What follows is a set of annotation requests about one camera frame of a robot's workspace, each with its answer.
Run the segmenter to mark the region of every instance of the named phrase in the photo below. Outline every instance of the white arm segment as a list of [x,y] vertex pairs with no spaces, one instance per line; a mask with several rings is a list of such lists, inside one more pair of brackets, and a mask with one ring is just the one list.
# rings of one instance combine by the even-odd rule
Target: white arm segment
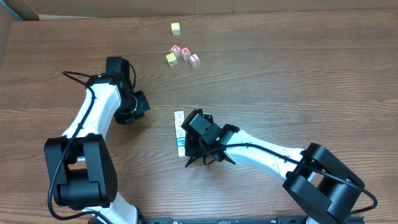
[[[90,114],[88,115],[82,129],[77,135],[77,138],[85,137],[87,134],[93,133],[102,134],[105,140],[113,114],[121,104],[120,93],[116,85],[110,85],[109,83],[94,84],[91,86],[91,88],[94,91],[96,99]],[[87,89],[86,98],[80,108],[79,113],[72,122],[71,126],[62,134],[62,136],[66,136],[67,138],[72,137],[78,126],[78,123],[85,115],[90,103],[91,91]]]
[[[128,204],[119,192],[116,194],[116,198],[111,202],[109,208],[95,206],[87,207],[82,211],[85,212],[90,210],[101,212],[111,223],[136,224],[138,220],[137,208]],[[100,217],[97,217],[97,219],[106,223]]]
[[[296,161],[301,160],[302,156],[300,155],[300,152],[304,150],[299,148],[292,149],[277,146],[275,144],[257,139],[244,130],[240,130],[239,132],[233,134],[227,144],[247,142],[265,147],[279,154],[288,156]],[[288,171],[293,171],[297,166],[296,164],[286,162],[281,158],[278,158],[255,147],[229,147],[225,150],[225,154],[237,164],[253,166],[282,180],[286,179],[286,173]]]

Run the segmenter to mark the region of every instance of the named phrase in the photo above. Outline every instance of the tabletop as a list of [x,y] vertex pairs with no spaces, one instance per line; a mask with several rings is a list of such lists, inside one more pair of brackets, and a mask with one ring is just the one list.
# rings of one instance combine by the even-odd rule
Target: tabletop
[[[170,67],[173,44],[201,64]],[[133,125],[112,121],[106,138],[118,190],[145,217],[304,214],[281,181],[252,167],[184,168],[174,111],[202,108],[265,141],[325,146],[378,198],[366,222],[397,223],[398,9],[13,23],[0,71],[0,222],[58,223],[47,210],[43,146],[85,97],[61,72],[100,74],[109,56],[135,66],[151,107]],[[362,195],[355,208],[370,204]]]

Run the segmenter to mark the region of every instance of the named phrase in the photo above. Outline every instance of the red and white cube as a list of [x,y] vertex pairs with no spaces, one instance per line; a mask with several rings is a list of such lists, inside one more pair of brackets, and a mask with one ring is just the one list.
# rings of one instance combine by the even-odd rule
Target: red and white cube
[[175,57],[179,57],[181,55],[181,47],[177,45],[173,45],[173,47],[170,49],[170,53],[174,53]]
[[188,47],[183,47],[181,49],[181,56],[184,60],[188,60],[189,56],[191,56],[191,50]]
[[200,58],[198,57],[198,55],[196,53],[194,53],[193,55],[191,55],[189,57],[189,63],[194,68],[200,64]]

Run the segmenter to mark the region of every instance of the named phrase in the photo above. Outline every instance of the wall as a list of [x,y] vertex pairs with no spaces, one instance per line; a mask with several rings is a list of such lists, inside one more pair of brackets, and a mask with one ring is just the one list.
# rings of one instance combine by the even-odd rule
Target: wall
[[25,19],[170,16],[398,7],[398,0],[5,0]]
[[6,51],[7,39],[12,22],[14,22],[14,19],[7,12],[4,6],[0,4],[0,66]]

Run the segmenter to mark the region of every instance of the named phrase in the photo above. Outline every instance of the white cube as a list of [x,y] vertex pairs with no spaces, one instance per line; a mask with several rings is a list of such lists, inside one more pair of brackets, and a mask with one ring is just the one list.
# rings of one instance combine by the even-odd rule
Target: white cube
[[179,57],[181,55],[181,48],[177,45],[173,45],[172,48],[170,48],[170,53],[174,53],[175,57]]
[[179,22],[172,23],[172,33],[173,33],[173,35],[180,35],[181,34],[180,23]]
[[188,60],[189,56],[191,56],[191,50],[188,47],[182,48],[181,56],[184,58],[184,60]]
[[170,66],[177,64],[177,58],[175,57],[174,53],[166,55],[166,58]]
[[194,53],[193,55],[191,55],[189,57],[189,63],[194,68],[200,64],[200,58],[198,57],[198,55],[196,53]]

